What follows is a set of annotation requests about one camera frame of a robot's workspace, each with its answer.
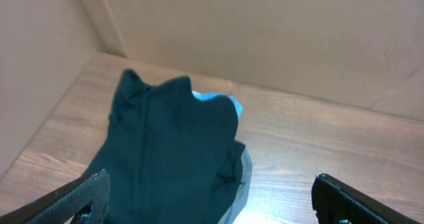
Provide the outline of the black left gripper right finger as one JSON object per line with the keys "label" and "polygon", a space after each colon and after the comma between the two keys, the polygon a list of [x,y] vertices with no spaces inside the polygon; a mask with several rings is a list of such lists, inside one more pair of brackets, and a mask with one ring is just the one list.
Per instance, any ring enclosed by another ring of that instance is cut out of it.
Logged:
{"label": "black left gripper right finger", "polygon": [[328,174],[315,178],[311,200],[319,224],[419,224]]}

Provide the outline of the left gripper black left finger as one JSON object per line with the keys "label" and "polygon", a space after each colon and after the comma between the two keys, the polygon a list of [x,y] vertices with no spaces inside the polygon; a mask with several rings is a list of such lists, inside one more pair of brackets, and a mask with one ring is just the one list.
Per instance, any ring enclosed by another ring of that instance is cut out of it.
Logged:
{"label": "left gripper black left finger", "polygon": [[102,223],[109,208],[110,175],[105,170],[80,178],[1,216],[8,224]]}

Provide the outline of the black t-shirt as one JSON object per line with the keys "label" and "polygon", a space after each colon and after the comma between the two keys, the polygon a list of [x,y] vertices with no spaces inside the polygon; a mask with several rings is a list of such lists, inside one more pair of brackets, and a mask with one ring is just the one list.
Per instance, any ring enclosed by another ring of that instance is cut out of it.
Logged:
{"label": "black t-shirt", "polygon": [[111,178],[105,222],[219,222],[242,177],[238,121],[227,96],[200,101],[187,76],[152,86],[125,70],[88,167]]}

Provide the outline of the folded grey garment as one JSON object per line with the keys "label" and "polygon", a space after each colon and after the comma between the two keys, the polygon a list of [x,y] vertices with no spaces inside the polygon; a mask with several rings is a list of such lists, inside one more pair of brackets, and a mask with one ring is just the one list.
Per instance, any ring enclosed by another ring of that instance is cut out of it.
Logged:
{"label": "folded grey garment", "polygon": [[233,224],[233,222],[235,221],[235,219],[245,207],[248,201],[248,194],[252,177],[252,160],[247,151],[247,148],[244,149],[241,155],[241,161],[242,178],[237,190],[235,200],[233,204],[228,208],[228,210],[223,214],[218,224]]}

